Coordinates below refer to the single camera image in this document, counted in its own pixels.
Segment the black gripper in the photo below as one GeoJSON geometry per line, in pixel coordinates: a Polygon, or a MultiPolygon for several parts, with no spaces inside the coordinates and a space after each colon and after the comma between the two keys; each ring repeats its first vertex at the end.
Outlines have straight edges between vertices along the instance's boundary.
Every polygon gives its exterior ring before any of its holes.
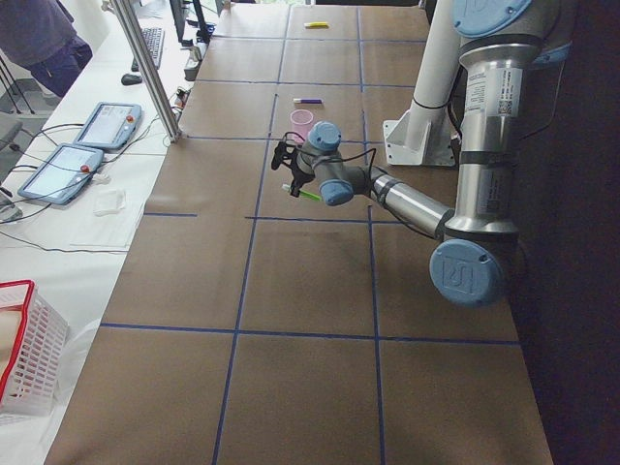
{"type": "Polygon", "coordinates": [[[297,162],[298,155],[295,153],[291,156],[289,167],[293,174],[293,181],[291,183],[290,194],[293,197],[299,196],[299,190],[301,187],[310,182],[310,175],[303,171],[297,162]]]}

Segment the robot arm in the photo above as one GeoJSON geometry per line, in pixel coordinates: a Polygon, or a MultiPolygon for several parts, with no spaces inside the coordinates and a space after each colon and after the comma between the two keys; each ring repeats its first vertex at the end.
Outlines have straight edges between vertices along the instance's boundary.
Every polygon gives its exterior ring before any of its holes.
{"type": "Polygon", "coordinates": [[[437,241],[429,273],[445,299],[495,303],[514,268],[510,202],[526,77],[567,58],[576,9],[574,1],[436,3],[410,108],[386,121],[383,134],[392,166],[457,166],[454,206],[377,166],[348,165],[328,121],[297,141],[281,139],[271,165],[291,171],[293,196],[316,182],[329,206],[356,195],[375,200],[437,241]]]}

